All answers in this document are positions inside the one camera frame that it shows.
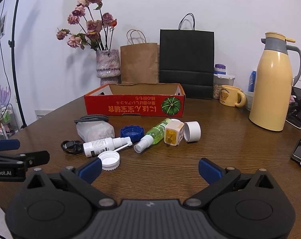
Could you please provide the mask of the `translucent white plastic box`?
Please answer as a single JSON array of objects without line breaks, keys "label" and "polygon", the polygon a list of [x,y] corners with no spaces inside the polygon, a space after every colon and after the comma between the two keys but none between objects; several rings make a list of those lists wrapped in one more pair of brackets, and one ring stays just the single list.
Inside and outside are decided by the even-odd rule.
[{"label": "translucent white plastic box", "polygon": [[79,122],[76,129],[84,142],[115,137],[114,127],[104,121]]}]

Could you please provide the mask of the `purple textured vase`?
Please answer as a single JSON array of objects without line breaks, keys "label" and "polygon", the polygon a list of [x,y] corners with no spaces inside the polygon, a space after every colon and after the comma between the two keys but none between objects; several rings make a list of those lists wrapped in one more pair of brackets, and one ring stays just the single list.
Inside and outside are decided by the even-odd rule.
[{"label": "purple textured vase", "polygon": [[100,85],[118,84],[121,75],[121,64],[118,50],[96,52],[96,76]]}]

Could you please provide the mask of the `white yellow charger plug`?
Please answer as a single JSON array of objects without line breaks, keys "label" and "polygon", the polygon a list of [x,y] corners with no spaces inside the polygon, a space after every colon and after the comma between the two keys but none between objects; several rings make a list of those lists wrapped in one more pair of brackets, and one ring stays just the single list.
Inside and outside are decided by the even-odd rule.
[{"label": "white yellow charger plug", "polygon": [[165,127],[164,143],[177,146],[184,137],[185,124],[178,119],[171,119]]}]

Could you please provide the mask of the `yellow bear mug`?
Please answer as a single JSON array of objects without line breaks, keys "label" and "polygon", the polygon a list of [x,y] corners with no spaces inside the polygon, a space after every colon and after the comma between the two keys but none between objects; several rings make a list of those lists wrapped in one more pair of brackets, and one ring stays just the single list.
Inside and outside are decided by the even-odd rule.
[{"label": "yellow bear mug", "polygon": [[247,98],[240,88],[222,85],[219,102],[224,106],[242,108],[246,105]]}]

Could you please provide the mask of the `white nasal spray bottle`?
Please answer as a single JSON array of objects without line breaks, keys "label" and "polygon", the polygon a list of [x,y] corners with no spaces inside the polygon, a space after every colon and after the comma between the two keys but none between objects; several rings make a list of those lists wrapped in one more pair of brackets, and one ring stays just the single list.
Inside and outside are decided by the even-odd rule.
[{"label": "white nasal spray bottle", "polygon": [[106,151],[120,151],[132,145],[130,137],[125,138],[105,138],[86,142],[83,144],[83,151],[86,157],[96,157]]}]

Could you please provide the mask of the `blue bottle cap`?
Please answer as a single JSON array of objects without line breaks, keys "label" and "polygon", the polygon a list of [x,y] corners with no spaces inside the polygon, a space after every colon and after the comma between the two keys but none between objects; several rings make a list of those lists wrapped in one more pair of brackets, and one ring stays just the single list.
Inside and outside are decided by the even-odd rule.
[{"label": "blue bottle cap", "polygon": [[129,137],[132,143],[136,143],[144,137],[144,129],[138,125],[125,126],[120,129],[120,137]]}]

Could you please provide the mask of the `white ribbed screw cap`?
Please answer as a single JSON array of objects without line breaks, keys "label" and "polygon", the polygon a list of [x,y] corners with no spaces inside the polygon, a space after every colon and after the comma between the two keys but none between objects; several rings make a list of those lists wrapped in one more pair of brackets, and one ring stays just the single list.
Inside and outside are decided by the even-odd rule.
[{"label": "white ribbed screw cap", "polygon": [[115,170],[120,164],[120,155],[116,151],[105,151],[98,155],[102,162],[102,169],[106,171]]}]

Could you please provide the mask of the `yellow thermos jug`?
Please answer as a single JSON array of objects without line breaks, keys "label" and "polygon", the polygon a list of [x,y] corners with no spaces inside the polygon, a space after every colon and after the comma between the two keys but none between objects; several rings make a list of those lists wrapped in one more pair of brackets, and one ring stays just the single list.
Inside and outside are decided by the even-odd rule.
[{"label": "yellow thermos jug", "polygon": [[[265,33],[261,42],[264,50],[257,67],[249,119],[259,127],[281,132],[286,121],[292,86],[301,76],[301,50],[287,44],[294,43],[294,39],[277,32]],[[300,58],[298,74],[295,77],[288,56],[289,50],[297,52]]]}]

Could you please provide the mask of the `black paper bag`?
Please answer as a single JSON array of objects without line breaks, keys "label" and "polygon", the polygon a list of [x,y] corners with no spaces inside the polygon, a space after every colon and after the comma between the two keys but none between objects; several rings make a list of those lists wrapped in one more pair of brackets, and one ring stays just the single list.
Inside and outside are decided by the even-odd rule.
[{"label": "black paper bag", "polygon": [[214,32],[196,30],[190,12],[177,30],[160,30],[159,82],[181,84],[189,98],[212,99],[214,56]]}]

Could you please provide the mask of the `clear seed container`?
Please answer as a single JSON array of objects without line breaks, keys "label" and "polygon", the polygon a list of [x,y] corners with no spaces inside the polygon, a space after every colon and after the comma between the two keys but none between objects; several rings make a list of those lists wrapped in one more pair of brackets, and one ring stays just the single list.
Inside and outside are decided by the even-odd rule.
[{"label": "clear seed container", "polygon": [[228,74],[214,74],[213,99],[219,99],[222,85],[234,85],[235,76]]}]

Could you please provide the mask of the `brown paper bag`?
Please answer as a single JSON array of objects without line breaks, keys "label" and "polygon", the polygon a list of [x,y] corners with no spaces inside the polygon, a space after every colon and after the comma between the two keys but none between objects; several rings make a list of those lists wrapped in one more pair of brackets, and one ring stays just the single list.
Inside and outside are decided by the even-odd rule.
[{"label": "brown paper bag", "polygon": [[120,47],[121,83],[156,84],[159,82],[159,45],[147,42],[142,31],[130,29],[128,44]]}]

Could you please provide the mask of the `dried pink rose bouquet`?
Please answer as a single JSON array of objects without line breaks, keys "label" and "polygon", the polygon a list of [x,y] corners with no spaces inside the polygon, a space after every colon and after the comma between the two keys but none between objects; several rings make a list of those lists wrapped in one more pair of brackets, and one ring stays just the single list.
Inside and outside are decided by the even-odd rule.
[{"label": "dried pink rose bouquet", "polygon": [[58,29],[56,38],[67,39],[71,48],[94,51],[109,51],[112,48],[113,33],[117,26],[117,19],[109,12],[102,12],[103,0],[77,0],[76,7],[68,15],[69,25],[78,25],[80,31]]}]

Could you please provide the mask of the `red cardboard box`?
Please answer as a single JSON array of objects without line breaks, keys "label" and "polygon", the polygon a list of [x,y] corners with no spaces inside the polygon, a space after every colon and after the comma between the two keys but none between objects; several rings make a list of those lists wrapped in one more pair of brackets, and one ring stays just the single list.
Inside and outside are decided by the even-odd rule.
[{"label": "red cardboard box", "polygon": [[87,114],[182,117],[180,84],[106,84],[84,95]]}]

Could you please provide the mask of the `purple white jar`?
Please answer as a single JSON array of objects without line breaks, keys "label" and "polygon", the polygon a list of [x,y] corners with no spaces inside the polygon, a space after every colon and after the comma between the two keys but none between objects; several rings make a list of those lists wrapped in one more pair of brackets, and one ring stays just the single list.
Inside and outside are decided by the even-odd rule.
[{"label": "purple white jar", "polygon": [[226,66],[224,64],[215,64],[214,74],[226,74]]}]

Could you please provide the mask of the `blue soda can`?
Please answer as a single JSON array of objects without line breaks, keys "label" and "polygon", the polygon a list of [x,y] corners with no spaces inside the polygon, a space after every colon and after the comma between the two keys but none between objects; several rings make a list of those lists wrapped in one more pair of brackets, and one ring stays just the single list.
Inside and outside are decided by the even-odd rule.
[{"label": "blue soda can", "polygon": [[256,77],[257,77],[257,72],[252,71],[249,77],[248,92],[254,92]]}]

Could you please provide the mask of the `green spray bottle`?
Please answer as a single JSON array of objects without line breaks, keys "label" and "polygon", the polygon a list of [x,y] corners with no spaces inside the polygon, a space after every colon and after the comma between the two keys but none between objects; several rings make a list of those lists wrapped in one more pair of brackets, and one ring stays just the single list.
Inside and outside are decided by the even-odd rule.
[{"label": "green spray bottle", "polygon": [[135,152],[142,153],[148,147],[158,144],[164,137],[165,127],[171,121],[172,119],[167,118],[147,131],[146,135],[134,146]]}]

